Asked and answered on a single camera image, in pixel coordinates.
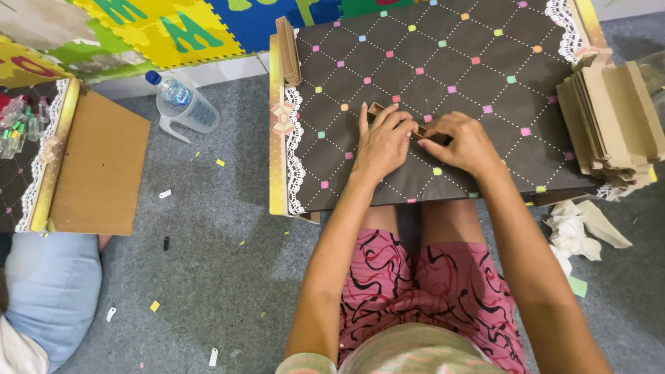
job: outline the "gray carpet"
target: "gray carpet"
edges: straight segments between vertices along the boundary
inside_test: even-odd
[[[636,59],[665,49],[663,24],[665,13],[602,26],[619,59]],[[98,315],[59,374],[270,374],[279,364],[321,227],[268,212],[267,75],[201,92],[223,120],[211,134],[183,129],[191,146],[159,129],[154,96],[119,101],[152,121],[134,233],[114,238],[104,252]],[[201,155],[191,161],[197,151]],[[226,166],[216,165],[217,158]],[[665,179],[665,164],[656,170]],[[159,199],[169,188],[173,195]],[[665,181],[620,203],[598,203],[634,246],[604,245],[601,262],[572,259],[573,275],[589,283],[579,302],[617,373],[665,367],[663,196]],[[478,210],[495,255],[482,201]],[[531,211],[541,220],[549,210]],[[400,230],[410,248],[418,220],[417,207],[400,207]],[[164,236],[170,237],[167,252]],[[154,300],[162,304],[156,313],[150,311]],[[118,311],[108,323],[112,306]],[[538,373],[524,343],[528,367]],[[213,348],[219,349],[217,367],[208,366]],[[236,349],[241,353],[231,358]]]

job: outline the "blue bottle cap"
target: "blue bottle cap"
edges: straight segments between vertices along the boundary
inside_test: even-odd
[[[150,70],[146,73],[146,81],[151,85],[158,85],[162,81],[162,76],[156,71]]]

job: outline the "plastic measuring jug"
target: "plastic measuring jug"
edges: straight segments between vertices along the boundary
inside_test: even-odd
[[[185,85],[192,92],[192,101],[189,105],[175,106],[157,95],[157,109],[161,114],[160,127],[162,130],[191,144],[186,136],[171,128],[171,122],[175,121],[192,130],[207,134],[219,126],[219,111],[192,85]]]

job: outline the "hand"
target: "hand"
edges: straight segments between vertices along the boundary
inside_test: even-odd
[[[425,139],[419,140],[418,145],[446,164],[465,170],[476,179],[504,167],[483,126],[466,114],[445,114],[425,127]],[[436,134],[451,136],[453,140],[448,146],[441,146],[428,139]]]
[[[371,129],[367,124],[367,103],[360,108],[360,142],[352,172],[362,176],[372,187],[406,161],[411,133],[418,131],[411,114],[397,112],[397,108],[398,105],[393,104],[382,110]]]

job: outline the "person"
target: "person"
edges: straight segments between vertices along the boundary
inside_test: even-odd
[[[528,373],[515,304],[541,373],[611,373],[510,172],[463,113],[428,123],[418,145],[476,179],[505,279],[473,200],[422,203],[421,250],[407,255],[395,207],[369,208],[418,130],[397,109],[369,128],[362,105],[356,162],[305,270],[276,373]],[[435,134],[453,140],[441,146]]]
[[[5,240],[11,251],[0,277],[0,373],[51,374],[92,323],[102,284],[99,257],[111,237],[4,236],[11,236]]]

